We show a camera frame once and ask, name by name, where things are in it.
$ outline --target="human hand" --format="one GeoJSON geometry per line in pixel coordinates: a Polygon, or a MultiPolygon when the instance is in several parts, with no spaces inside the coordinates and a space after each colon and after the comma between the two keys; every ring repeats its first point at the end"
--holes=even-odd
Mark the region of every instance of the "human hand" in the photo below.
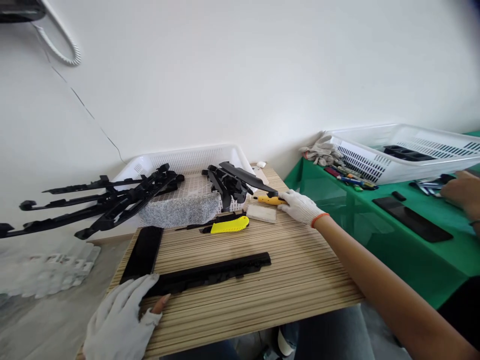
{"type": "Polygon", "coordinates": [[[456,179],[449,181],[440,194],[458,204],[470,220],[480,219],[480,178],[467,171],[457,171],[456,179]]]}
{"type": "Polygon", "coordinates": [[[328,215],[325,211],[320,210],[312,199],[305,195],[301,195],[294,190],[288,190],[278,195],[284,199],[287,204],[280,204],[278,208],[283,210],[298,222],[314,226],[314,222],[322,214],[328,215]]]}
{"type": "Polygon", "coordinates": [[[129,280],[101,302],[86,329],[86,360],[141,360],[170,294],[162,296],[139,321],[140,301],[159,279],[158,274],[129,280]]]}

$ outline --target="forearm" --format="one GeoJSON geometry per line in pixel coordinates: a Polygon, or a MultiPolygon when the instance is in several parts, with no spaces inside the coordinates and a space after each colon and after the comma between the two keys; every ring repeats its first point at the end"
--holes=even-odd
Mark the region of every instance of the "forearm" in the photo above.
{"type": "Polygon", "coordinates": [[[475,230],[476,237],[480,239],[480,222],[473,225],[473,230],[475,230]]]}
{"type": "MultiPolygon", "coordinates": [[[[471,206],[466,206],[464,211],[469,221],[472,222],[480,219],[480,205],[474,204],[471,206]]],[[[473,230],[475,231],[476,236],[480,239],[480,222],[473,224],[473,230]]]]}
{"type": "Polygon", "coordinates": [[[413,359],[480,358],[425,300],[329,216],[314,227],[413,359]]]}

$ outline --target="gray sponge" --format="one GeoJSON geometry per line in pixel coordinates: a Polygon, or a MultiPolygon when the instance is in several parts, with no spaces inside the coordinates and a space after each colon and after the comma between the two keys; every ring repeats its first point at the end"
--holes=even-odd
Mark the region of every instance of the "gray sponge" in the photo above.
{"type": "Polygon", "coordinates": [[[148,226],[176,228],[191,224],[205,224],[217,214],[220,194],[180,197],[151,201],[138,215],[148,226]]]}

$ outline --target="yellow utility knife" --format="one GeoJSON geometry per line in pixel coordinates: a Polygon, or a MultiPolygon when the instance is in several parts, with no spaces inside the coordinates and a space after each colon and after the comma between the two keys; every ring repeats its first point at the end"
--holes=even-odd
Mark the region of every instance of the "yellow utility knife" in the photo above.
{"type": "Polygon", "coordinates": [[[241,216],[235,220],[214,223],[212,226],[201,229],[200,232],[202,234],[235,233],[245,229],[249,222],[248,217],[241,216]]]}
{"type": "Polygon", "coordinates": [[[285,200],[283,200],[281,197],[278,197],[278,196],[274,196],[274,197],[254,196],[253,198],[258,200],[259,203],[265,203],[269,205],[288,204],[285,200]]]}

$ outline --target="jeans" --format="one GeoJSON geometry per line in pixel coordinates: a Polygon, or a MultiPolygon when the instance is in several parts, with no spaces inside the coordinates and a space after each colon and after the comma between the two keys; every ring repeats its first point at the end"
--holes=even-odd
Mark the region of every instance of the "jeans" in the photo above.
{"type": "MultiPolygon", "coordinates": [[[[360,305],[298,322],[295,360],[375,360],[360,305]]],[[[240,360],[228,340],[164,357],[165,360],[240,360]]]]}

